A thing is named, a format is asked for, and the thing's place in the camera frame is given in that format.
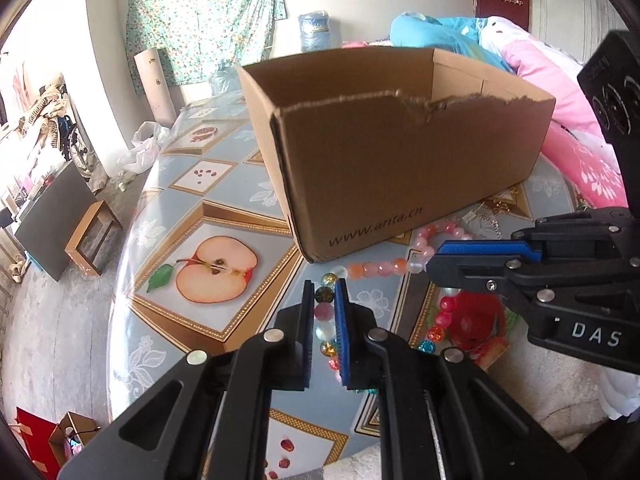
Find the red paper bag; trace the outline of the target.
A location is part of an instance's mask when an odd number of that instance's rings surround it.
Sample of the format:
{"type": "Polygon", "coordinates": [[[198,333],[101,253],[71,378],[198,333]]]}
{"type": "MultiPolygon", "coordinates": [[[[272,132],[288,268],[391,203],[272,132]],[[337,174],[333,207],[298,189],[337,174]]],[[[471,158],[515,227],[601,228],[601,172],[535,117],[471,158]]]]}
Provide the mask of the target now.
{"type": "Polygon", "coordinates": [[[56,480],[61,466],[50,445],[55,424],[21,408],[16,409],[15,422],[27,454],[40,474],[46,479],[56,480]]]}

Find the dark grey cabinet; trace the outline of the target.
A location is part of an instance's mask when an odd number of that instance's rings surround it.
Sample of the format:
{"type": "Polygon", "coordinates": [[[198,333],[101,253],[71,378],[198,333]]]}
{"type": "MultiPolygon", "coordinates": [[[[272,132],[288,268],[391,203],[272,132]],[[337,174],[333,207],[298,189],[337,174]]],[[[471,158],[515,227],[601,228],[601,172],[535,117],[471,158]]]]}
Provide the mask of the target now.
{"type": "Polygon", "coordinates": [[[16,239],[52,280],[57,282],[70,263],[66,245],[95,202],[76,165],[66,162],[17,223],[16,239]]]}

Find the pink floral blanket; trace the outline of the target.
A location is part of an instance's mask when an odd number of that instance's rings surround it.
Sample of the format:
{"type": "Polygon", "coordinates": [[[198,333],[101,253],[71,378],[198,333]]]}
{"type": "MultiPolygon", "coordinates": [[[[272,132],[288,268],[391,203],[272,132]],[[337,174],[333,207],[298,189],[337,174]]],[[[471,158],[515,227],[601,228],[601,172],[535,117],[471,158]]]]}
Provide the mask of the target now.
{"type": "Polygon", "coordinates": [[[626,207],[620,166],[582,93],[582,66],[506,18],[492,16],[480,31],[480,45],[498,54],[524,80],[555,98],[542,154],[590,205],[626,207]]]}

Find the small wooden stool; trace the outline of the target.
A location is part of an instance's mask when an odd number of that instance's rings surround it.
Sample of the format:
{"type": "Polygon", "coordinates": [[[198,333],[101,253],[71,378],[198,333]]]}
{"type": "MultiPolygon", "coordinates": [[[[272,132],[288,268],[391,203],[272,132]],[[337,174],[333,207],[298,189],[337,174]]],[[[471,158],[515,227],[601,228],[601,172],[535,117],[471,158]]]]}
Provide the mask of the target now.
{"type": "Polygon", "coordinates": [[[91,204],[82,216],[68,240],[65,252],[79,270],[87,276],[100,276],[96,258],[107,235],[114,229],[122,230],[122,224],[105,200],[91,204]]]}

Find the blue patterned quilt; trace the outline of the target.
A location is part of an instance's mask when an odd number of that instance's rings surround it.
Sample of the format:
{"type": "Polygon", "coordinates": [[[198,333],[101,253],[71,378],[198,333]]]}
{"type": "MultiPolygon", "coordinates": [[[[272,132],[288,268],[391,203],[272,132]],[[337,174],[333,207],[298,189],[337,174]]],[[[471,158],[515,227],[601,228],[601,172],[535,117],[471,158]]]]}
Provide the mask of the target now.
{"type": "Polygon", "coordinates": [[[480,32],[487,18],[432,18],[418,12],[405,12],[390,24],[394,47],[433,48],[457,53],[513,74],[514,70],[498,54],[480,45],[480,32]]]}

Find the green floral curtain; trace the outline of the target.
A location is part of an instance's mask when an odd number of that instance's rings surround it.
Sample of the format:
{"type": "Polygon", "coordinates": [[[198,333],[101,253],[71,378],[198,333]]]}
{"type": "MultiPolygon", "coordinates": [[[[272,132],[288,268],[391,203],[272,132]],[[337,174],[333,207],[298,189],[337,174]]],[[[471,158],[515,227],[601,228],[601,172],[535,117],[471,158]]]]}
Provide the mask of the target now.
{"type": "Polygon", "coordinates": [[[270,58],[285,0],[128,0],[125,50],[134,91],[144,93],[134,57],[156,49],[168,86],[209,80],[222,64],[270,58]]]}

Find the fruit pattern tablecloth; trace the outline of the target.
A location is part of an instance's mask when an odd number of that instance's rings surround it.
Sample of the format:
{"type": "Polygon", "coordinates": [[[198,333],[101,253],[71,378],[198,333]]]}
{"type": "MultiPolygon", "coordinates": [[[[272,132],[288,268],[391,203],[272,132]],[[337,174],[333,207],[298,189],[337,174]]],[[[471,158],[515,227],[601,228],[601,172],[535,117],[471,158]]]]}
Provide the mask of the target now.
{"type": "MultiPolygon", "coordinates": [[[[193,350],[238,348],[296,304],[306,282],[342,278],[352,300],[413,347],[441,349],[435,332],[445,291],[402,266],[430,241],[401,233],[362,252],[311,264],[284,220],[244,102],[186,106],[155,162],[118,271],[108,336],[108,404],[118,416],[193,350]]],[[[272,398],[270,479],[375,479],[378,404],[344,389],[337,375],[333,309],[314,318],[311,383],[272,398]]]]}

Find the brown paper bag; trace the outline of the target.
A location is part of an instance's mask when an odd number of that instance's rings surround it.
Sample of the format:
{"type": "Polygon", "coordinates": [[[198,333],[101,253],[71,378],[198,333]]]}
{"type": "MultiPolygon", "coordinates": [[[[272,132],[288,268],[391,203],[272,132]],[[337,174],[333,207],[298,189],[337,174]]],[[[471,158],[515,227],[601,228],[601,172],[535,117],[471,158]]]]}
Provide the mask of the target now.
{"type": "Polygon", "coordinates": [[[63,466],[79,454],[100,430],[94,419],[67,412],[54,425],[49,437],[49,445],[58,464],[63,466]]]}

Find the bicycle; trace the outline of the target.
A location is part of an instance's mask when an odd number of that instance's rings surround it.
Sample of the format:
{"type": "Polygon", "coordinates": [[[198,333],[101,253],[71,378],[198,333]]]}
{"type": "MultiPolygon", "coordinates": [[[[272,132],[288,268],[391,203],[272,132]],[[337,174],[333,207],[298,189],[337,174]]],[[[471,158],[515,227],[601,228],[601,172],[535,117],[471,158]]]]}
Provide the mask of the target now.
{"type": "Polygon", "coordinates": [[[96,152],[88,136],[80,130],[78,123],[70,116],[56,118],[58,122],[58,136],[60,137],[60,150],[66,162],[73,162],[81,177],[86,181],[90,179],[96,169],[96,152]]]}

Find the cardboard tube roll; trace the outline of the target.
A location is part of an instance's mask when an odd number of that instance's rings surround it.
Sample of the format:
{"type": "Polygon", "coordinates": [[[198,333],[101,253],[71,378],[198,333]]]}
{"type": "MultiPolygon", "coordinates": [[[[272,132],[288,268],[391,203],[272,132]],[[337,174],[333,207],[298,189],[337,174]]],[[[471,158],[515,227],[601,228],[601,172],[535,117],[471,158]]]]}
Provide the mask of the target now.
{"type": "Polygon", "coordinates": [[[177,118],[174,103],[163,71],[157,48],[146,49],[134,57],[142,88],[154,120],[171,127],[177,118]]]}

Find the brown cardboard box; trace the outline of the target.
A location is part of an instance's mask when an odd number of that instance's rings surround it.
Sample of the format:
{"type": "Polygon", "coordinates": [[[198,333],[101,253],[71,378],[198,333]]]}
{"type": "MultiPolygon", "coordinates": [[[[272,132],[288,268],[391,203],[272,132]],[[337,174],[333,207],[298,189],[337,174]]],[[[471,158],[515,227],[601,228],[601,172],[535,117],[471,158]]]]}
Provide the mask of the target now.
{"type": "Polygon", "coordinates": [[[554,97],[440,49],[364,47],[239,68],[262,159],[303,257],[323,262],[526,180],[554,97]]]}

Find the white gloved hand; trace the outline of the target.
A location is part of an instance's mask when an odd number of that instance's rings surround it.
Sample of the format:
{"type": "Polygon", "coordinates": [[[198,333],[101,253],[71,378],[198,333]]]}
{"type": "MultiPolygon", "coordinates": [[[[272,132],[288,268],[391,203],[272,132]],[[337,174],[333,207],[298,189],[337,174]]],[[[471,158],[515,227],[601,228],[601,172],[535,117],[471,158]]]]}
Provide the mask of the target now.
{"type": "Polygon", "coordinates": [[[627,417],[639,420],[640,376],[602,367],[599,376],[599,402],[609,419],[627,417]]]}

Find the water jug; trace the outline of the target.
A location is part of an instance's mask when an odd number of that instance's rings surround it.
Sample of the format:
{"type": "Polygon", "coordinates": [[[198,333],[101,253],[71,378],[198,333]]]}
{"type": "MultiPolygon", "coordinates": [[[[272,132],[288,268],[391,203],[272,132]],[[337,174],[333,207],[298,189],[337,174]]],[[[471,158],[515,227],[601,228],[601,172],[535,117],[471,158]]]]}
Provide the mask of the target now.
{"type": "Polygon", "coordinates": [[[330,19],[326,11],[314,11],[298,17],[300,50],[303,52],[329,50],[331,47],[330,19]]]}

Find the white plastic bag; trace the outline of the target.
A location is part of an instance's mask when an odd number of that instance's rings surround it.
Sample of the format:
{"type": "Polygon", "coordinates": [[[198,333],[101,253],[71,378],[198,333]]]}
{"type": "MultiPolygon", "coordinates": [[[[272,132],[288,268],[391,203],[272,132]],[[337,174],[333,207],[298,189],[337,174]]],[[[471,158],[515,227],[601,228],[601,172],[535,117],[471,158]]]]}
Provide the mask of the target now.
{"type": "Polygon", "coordinates": [[[142,122],[131,139],[132,149],[117,161],[120,171],[143,174],[150,169],[164,145],[171,139],[171,130],[158,122],[142,122]]]}

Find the white fluffy towel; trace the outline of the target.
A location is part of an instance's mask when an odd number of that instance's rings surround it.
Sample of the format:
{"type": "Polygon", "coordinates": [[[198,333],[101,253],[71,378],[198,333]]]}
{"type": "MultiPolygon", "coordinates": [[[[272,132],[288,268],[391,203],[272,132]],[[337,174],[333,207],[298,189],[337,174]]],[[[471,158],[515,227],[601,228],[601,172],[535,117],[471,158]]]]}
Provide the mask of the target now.
{"type": "Polygon", "coordinates": [[[589,479],[607,479],[611,451],[590,436],[608,419],[599,402],[599,367],[530,344],[512,344],[488,375],[567,451],[589,479]]]}

